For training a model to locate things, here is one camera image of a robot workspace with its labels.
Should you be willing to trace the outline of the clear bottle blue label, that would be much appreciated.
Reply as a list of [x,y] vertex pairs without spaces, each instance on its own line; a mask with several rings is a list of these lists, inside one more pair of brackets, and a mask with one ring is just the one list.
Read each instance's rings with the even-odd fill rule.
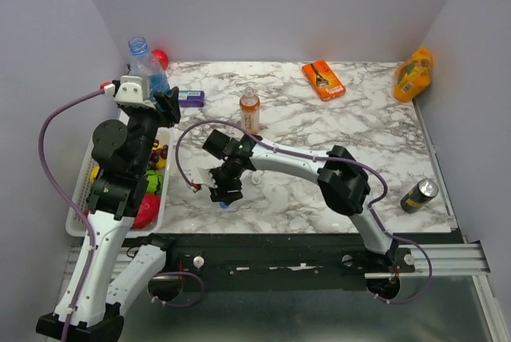
[[130,74],[146,79],[149,83],[149,99],[155,101],[154,93],[170,91],[166,73],[149,49],[144,38],[129,40]]

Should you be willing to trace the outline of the orange drink bottle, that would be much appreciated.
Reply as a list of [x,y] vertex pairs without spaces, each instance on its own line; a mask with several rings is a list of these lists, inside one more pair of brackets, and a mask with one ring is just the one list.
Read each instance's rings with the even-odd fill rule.
[[247,86],[240,98],[241,125],[251,134],[257,134],[260,129],[260,99],[256,90]]

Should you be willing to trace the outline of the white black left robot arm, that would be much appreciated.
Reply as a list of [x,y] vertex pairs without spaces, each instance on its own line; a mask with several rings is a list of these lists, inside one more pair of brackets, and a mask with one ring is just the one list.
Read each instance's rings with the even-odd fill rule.
[[180,121],[179,90],[156,93],[144,107],[131,104],[127,123],[104,121],[93,132],[93,159],[100,172],[87,208],[69,205],[82,219],[85,238],[65,294],[38,320],[37,333],[60,341],[117,341],[125,314],[157,274],[170,273],[176,253],[165,241],[143,245],[140,254],[113,278],[124,240],[147,190],[145,172],[159,128]]

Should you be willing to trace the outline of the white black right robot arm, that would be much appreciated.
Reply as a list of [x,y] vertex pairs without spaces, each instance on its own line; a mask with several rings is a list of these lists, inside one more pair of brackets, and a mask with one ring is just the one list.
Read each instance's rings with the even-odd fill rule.
[[223,206],[243,198],[241,177],[246,171],[286,174],[317,185],[327,207],[346,216],[358,230],[372,269],[383,272],[396,262],[398,241],[370,209],[366,169],[342,146],[329,151],[306,151],[245,134],[239,140],[214,130],[203,149],[222,161],[206,172],[213,202]]

